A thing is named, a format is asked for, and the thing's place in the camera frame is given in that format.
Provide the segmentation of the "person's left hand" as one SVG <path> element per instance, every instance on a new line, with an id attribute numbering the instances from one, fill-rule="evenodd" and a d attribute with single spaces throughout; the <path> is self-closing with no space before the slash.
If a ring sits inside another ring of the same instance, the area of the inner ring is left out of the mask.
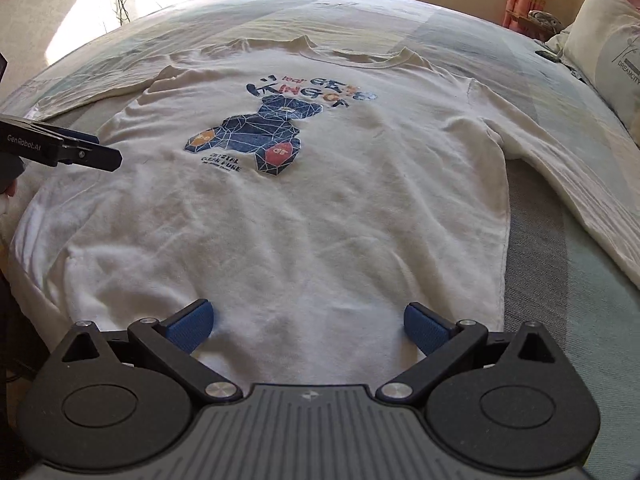
<path id="1" fill-rule="evenodd" d="M 2 179 L 0 181 L 0 193 L 4 197 L 13 197 L 17 188 L 16 179 Z"/>

